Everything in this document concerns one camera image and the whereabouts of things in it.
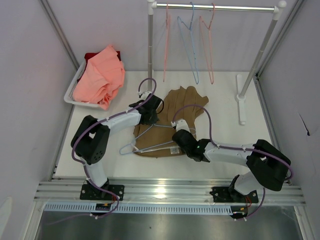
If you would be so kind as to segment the tan pleated skirt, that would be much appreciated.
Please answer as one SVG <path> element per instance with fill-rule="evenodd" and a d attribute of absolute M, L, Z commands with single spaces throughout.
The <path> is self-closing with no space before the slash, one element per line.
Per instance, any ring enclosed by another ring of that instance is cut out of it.
<path fill-rule="evenodd" d="M 195 87 L 180 87 L 176 90 L 170 90 L 164 98 L 164 109 L 157 115 L 156 123 L 170 123 L 173 120 L 186 120 L 192 133 L 195 133 L 195 120 L 199 117 L 205 107 L 209 103 L 207 96 L 201 96 Z"/>

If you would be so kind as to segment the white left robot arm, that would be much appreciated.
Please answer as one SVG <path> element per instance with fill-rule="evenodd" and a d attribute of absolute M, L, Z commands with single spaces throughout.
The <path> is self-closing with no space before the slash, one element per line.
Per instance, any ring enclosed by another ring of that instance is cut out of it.
<path fill-rule="evenodd" d="M 161 98 L 151 92 L 143 96 L 145 98 L 130 104 L 127 110 L 101 120 L 87 115 L 71 140 L 71 157 L 83 165 L 87 180 L 92 185 L 90 192 L 97 200 L 105 199 L 109 193 L 105 185 L 108 177 L 101 163 L 109 137 L 136 125 L 156 123 L 159 120 L 157 109 L 164 109 Z"/>

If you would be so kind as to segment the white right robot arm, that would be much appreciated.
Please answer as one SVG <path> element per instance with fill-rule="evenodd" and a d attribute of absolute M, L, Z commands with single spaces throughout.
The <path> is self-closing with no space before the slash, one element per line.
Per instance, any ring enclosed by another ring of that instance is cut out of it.
<path fill-rule="evenodd" d="M 249 172 L 234 177 L 228 196 L 239 202 L 250 192 L 268 189 L 279 192 L 292 173 L 291 161 L 268 141 L 259 139 L 249 145 L 221 145 L 209 139 L 196 140 L 187 130 L 180 129 L 172 140 L 196 162 L 224 162 L 247 167 Z"/>

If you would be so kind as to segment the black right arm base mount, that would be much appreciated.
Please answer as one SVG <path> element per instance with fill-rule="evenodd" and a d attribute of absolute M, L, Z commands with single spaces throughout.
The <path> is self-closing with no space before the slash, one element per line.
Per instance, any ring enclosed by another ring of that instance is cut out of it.
<path fill-rule="evenodd" d="M 229 186 L 213 186 L 210 195 L 215 203 L 254 203 L 259 202 L 257 191 L 251 191 L 247 195 L 243 195 L 235 190 L 235 182 L 239 178 L 236 175 Z"/>

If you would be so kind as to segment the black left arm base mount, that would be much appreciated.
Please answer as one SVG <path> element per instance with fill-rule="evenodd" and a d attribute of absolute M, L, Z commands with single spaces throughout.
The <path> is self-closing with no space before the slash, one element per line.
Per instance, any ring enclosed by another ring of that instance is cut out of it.
<path fill-rule="evenodd" d="M 119 201 L 122 201 L 125 193 L 125 186 L 119 184 L 107 184 L 106 189 L 109 192 L 117 195 Z M 105 191 L 101 191 L 95 188 L 90 183 L 83 184 L 81 187 L 79 198 L 81 200 L 91 200 L 91 201 L 112 201 L 116 200 L 113 195 L 110 193 L 106 193 Z"/>

